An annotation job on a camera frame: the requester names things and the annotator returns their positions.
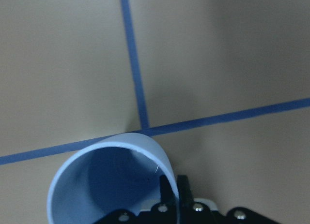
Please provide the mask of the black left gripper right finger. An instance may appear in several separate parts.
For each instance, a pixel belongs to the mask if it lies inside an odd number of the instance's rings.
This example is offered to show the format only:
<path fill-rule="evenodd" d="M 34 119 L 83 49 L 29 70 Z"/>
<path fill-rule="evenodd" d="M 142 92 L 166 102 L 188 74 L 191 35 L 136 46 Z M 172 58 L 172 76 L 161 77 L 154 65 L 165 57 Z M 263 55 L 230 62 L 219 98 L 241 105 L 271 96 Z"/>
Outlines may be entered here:
<path fill-rule="evenodd" d="M 179 193 L 179 205 L 181 208 L 190 209 L 194 203 L 189 179 L 186 175 L 177 176 L 177 188 Z"/>

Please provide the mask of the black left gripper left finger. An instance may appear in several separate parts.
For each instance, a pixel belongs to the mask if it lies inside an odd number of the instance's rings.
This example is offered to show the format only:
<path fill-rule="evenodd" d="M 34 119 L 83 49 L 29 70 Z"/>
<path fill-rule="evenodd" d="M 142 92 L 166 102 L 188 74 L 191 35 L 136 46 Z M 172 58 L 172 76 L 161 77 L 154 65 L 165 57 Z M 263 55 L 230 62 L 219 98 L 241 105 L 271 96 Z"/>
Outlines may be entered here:
<path fill-rule="evenodd" d="M 165 175 L 159 177 L 160 184 L 160 204 L 175 207 L 176 200 L 172 187 L 168 178 Z"/>

